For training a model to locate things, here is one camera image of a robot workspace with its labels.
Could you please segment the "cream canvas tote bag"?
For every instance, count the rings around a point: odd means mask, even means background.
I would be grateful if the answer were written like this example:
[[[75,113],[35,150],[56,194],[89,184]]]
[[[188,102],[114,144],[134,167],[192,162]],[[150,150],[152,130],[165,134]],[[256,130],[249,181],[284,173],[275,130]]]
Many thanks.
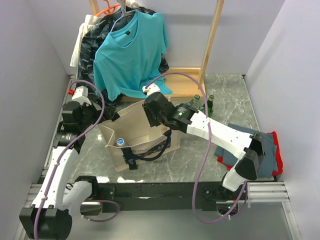
[[[143,161],[157,160],[180,148],[181,133],[164,125],[150,127],[143,103],[133,103],[118,111],[120,117],[115,121],[106,120],[98,125],[117,172],[136,170]],[[115,146],[118,138],[123,138],[129,146]]]

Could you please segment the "green Perrier lemon bottle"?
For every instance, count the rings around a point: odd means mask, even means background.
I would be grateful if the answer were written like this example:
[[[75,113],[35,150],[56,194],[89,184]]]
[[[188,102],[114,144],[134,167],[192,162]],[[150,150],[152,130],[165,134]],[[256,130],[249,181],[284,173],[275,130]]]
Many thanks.
[[[211,118],[214,111],[214,95],[209,95],[207,98],[208,116]]]

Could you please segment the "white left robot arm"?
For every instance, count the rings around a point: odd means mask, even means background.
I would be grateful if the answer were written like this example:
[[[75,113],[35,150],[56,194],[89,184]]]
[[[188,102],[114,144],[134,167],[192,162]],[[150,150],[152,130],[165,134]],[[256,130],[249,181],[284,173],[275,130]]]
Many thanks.
[[[79,97],[62,106],[47,173],[31,205],[19,214],[29,239],[65,240],[76,217],[88,219],[98,215],[104,199],[97,178],[84,175],[71,188],[67,184],[86,134],[97,124],[115,117],[115,107],[96,97]]]

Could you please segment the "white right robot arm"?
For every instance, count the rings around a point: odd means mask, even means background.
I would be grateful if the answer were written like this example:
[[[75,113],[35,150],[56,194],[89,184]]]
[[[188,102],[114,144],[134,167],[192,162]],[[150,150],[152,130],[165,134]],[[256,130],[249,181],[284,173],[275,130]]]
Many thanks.
[[[222,198],[231,199],[245,181],[258,178],[266,156],[263,134],[235,130],[185,103],[174,106],[161,92],[146,95],[143,108],[151,127],[164,125],[174,131],[201,137],[236,157],[236,164],[219,187]]]

